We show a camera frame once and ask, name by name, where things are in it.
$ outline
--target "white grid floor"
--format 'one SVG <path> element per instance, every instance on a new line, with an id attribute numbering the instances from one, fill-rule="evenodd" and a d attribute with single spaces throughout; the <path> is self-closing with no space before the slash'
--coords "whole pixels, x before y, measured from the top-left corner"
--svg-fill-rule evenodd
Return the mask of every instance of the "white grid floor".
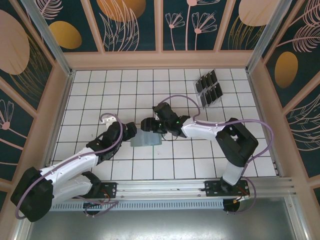
<path id="1" fill-rule="evenodd" d="M 196 100 L 193 81 L 212 69 L 148 69 L 77 71 L 51 164 L 56 164 L 81 150 L 89 141 L 106 130 L 99 123 L 103 113 L 118 114 L 123 123 L 152 117 L 152 106 L 174 94 Z M 199 120 L 222 122 L 231 117 L 259 119 L 244 69 L 216 69 L 221 84 L 222 101 L 201 110 Z M 197 109 L 185 98 L 168 101 L 180 115 L 193 116 Z M 246 123 L 258 139 L 256 153 L 267 145 L 261 125 Z M 173 136 L 166 134 L 166 140 Z M 227 164 L 216 141 L 178 138 L 162 145 L 131 147 L 123 142 L 113 159 L 104 161 L 92 172 L 101 180 L 168 180 L 220 178 Z M 276 176 L 270 153 L 248 166 L 247 177 Z"/>

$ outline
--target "flower illustration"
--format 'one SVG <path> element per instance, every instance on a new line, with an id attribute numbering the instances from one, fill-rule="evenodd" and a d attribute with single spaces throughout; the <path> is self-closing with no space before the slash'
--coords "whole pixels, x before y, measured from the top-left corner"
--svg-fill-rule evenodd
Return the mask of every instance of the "flower illustration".
<path id="1" fill-rule="evenodd" d="M 189 6 L 216 4 L 220 0 L 186 0 Z"/>
<path id="2" fill-rule="evenodd" d="M 179 14 L 173 13 L 172 16 L 171 16 L 171 13 L 167 13 L 165 15 L 165 19 L 166 19 L 166 22 L 168 23 L 169 28 L 170 28 L 172 46 L 173 46 L 173 50 L 175 51 L 176 48 L 175 48 L 175 42 L 174 42 L 174 36 L 172 33 L 172 29 L 183 27 L 184 25 L 186 25 L 186 23 L 185 23 L 185 21 L 183 21 L 184 18 L 181 16 L 181 12 Z"/>
<path id="3" fill-rule="evenodd" d="M 199 18 L 199 12 L 192 14 L 192 24 L 195 32 L 194 50 L 197 50 L 198 34 L 210 33 L 217 30 L 217 25 L 214 24 L 216 19 L 214 13 L 203 13 Z"/>
<path id="4" fill-rule="evenodd" d="M 8 101 L 7 106 L 3 99 L 0 100 L 0 129 L 8 130 L 14 114 L 15 105 Z"/>

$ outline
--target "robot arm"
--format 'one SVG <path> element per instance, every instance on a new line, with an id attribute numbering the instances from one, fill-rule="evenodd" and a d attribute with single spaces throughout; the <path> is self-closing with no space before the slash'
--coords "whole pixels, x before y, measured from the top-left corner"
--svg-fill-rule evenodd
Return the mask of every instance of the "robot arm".
<path id="1" fill-rule="evenodd" d="M 182 138 L 202 138 L 217 141 L 221 147 L 228 164 L 221 178 L 221 188 L 228 192 L 238 183 L 242 171 L 258 146 L 257 139 L 241 123 L 218 126 L 214 122 L 195 122 L 190 116 L 178 117 L 166 102 L 153 107 L 158 119 L 149 117 L 141 122 L 143 131 L 165 134 Z"/>
<path id="2" fill-rule="evenodd" d="M 106 124 L 107 130 L 75 155 L 53 166 L 41 170 L 31 167 L 24 172 L 11 196 L 11 201 L 16 206 L 26 190 L 36 180 L 45 176 L 28 192 L 20 206 L 20 211 L 29 221 L 39 220 L 51 206 L 76 196 L 95 198 L 102 184 L 90 171 L 91 168 L 112 158 L 119 150 L 122 141 L 133 138 L 137 133 L 137 127 L 133 122 L 122 124 L 117 122 L 115 117 L 108 117 L 103 123 Z M 121 134 L 120 124 L 122 124 L 120 141 L 111 149 L 97 153 L 116 143 Z"/>

